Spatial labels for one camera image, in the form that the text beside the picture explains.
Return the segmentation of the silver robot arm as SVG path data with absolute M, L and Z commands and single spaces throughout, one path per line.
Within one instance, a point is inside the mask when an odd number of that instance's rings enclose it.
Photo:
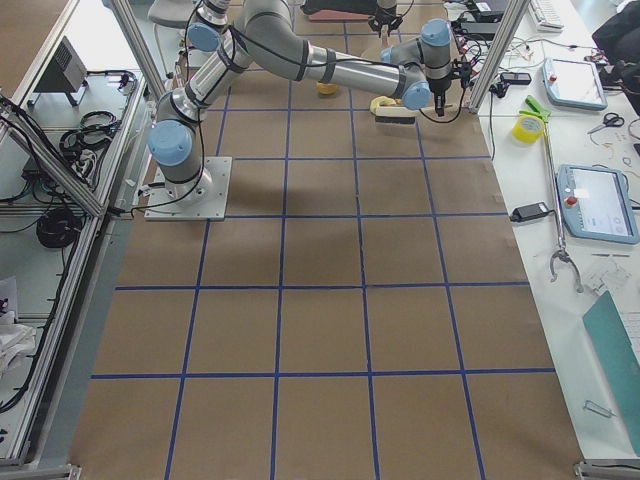
M 251 64 L 292 81 L 305 78 L 401 100 L 419 111 L 442 106 L 453 79 L 451 30 L 434 19 L 409 42 L 385 49 L 379 60 L 355 57 L 311 44 L 293 28 L 284 1 L 246 1 L 230 21 L 225 1 L 203 1 L 186 33 L 193 46 L 209 53 L 205 64 L 181 87 L 157 103 L 156 124 L 147 145 L 164 176 L 169 203 L 196 203 L 212 179 L 204 149 L 195 143 L 205 112 Z
M 187 21 L 186 37 L 196 48 L 213 51 L 218 47 L 220 41 L 213 31 L 226 28 L 228 4 L 228 1 L 195 3 Z M 323 12 L 365 16 L 370 30 L 379 37 L 397 30 L 408 13 L 408 10 L 399 13 L 396 1 L 302 1 L 300 9 L 309 17 Z

